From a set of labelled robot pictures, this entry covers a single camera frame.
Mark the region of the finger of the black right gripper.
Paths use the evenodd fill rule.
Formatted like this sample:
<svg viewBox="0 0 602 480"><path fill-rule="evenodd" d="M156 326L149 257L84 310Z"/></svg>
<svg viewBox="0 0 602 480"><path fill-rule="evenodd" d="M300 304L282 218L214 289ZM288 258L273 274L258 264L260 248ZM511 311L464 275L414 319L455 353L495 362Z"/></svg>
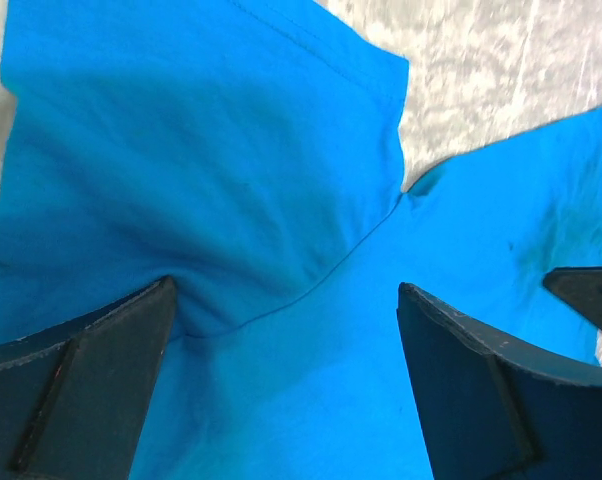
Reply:
<svg viewBox="0 0 602 480"><path fill-rule="evenodd" d="M602 331L602 266L555 268L543 286Z"/></svg>

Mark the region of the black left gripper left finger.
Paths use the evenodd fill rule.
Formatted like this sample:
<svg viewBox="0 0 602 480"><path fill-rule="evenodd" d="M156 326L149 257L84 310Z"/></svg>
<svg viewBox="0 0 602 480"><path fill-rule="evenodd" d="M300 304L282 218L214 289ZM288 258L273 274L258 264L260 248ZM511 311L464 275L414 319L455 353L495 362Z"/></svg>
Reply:
<svg viewBox="0 0 602 480"><path fill-rule="evenodd" d="M0 345L0 479L126 479L176 310L164 277Z"/></svg>

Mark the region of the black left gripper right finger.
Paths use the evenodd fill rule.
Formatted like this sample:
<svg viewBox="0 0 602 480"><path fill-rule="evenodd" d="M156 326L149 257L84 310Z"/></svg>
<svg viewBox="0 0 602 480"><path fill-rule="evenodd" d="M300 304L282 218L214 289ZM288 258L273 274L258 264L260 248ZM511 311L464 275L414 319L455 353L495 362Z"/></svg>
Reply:
<svg viewBox="0 0 602 480"><path fill-rule="evenodd" d="M602 479L602 367L536 347L413 284L398 325L437 479Z"/></svg>

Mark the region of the blue t-shirt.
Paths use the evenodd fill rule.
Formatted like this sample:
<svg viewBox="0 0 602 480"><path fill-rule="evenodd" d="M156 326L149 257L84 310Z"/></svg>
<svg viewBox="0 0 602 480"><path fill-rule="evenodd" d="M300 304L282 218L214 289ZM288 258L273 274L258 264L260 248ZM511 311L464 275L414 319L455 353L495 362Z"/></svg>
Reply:
<svg viewBox="0 0 602 480"><path fill-rule="evenodd" d="M312 1L12 1L0 345L175 320L134 479L429 479L412 283L597 363L545 273L602 261L602 107L403 190L406 60Z"/></svg>

